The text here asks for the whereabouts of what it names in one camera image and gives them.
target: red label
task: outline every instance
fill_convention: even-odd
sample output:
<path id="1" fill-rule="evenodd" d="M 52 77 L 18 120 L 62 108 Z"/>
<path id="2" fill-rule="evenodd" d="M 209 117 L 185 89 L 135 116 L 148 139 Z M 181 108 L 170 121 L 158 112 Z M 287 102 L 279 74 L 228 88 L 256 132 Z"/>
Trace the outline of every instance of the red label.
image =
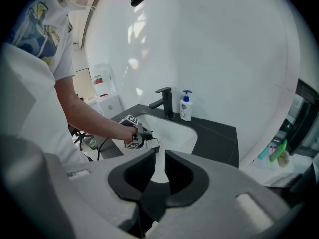
<path id="1" fill-rule="evenodd" d="M 100 79 L 94 80 L 93 84 L 95 85 L 95 84 L 99 84 L 99 83 L 102 83 L 102 82 L 103 82 L 103 80 L 102 80 L 102 78 L 100 78 Z"/>

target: black cable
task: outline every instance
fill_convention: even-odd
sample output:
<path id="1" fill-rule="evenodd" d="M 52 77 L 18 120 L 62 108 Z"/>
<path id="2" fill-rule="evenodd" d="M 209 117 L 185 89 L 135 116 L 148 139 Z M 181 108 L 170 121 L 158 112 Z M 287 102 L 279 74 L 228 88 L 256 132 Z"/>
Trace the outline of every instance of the black cable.
<path id="1" fill-rule="evenodd" d="M 100 151 L 101 151 L 101 148 L 103 146 L 103 144 L 108 140 L 108 138 L 106 138 L 100 145 L 99 149 L 98 149 L 98 161 L 100 160 Z"/>

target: human hand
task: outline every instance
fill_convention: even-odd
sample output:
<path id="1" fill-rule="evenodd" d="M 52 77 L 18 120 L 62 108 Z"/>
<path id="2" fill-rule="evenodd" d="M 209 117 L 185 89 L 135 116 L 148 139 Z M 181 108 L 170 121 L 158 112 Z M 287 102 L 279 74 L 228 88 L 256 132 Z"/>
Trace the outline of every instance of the human hand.
<path id="1" fill-rule="evenodd" d="M 137 133 L 137 129 L 133 126 L 126 126 L 123 141 L 125 144 L 130 144 L 133 141 L 133 136 Z"/>

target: soap dispenser bottle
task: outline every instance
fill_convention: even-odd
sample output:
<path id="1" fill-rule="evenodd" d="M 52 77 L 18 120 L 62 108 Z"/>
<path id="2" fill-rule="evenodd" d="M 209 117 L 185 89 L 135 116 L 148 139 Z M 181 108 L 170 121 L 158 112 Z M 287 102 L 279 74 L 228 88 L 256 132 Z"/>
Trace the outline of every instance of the soap dispenser bottle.
<path id="1" fill-rule="evenodd" d="M 193 103 L 189 100 L 188 93 L 192 93 L 192 91 L 183 90 L 183 92 L 185 92 L 186 95 L 180 100 L 180 118 L 184 121 L 191 121 Z"/>

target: sink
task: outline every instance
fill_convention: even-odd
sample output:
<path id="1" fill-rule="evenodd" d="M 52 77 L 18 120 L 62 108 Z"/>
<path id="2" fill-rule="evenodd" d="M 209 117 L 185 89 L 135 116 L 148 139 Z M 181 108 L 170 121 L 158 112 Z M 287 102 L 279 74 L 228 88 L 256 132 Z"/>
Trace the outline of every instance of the sink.
<path id="1" fill-rule="evenodd" d="M 153 137 L 159 141 L 160 149 L 156 153 L 155 172 L 151 181 L 164 183 L 168 182 L 165 174 L 165 150 L 175 150 L 191 154 L 197 142 L 197 133 L 186 126 L 160 119 L 151 115 L 142 114 L 136 116 L 139 123 L 148 130 L 153 131 Z M 148 149 L 144 146 L 139 150 L 130 150 L 124 148 L 123 141 L 112 140 L 123 155 L 131 153 L 146 153 Z"/>

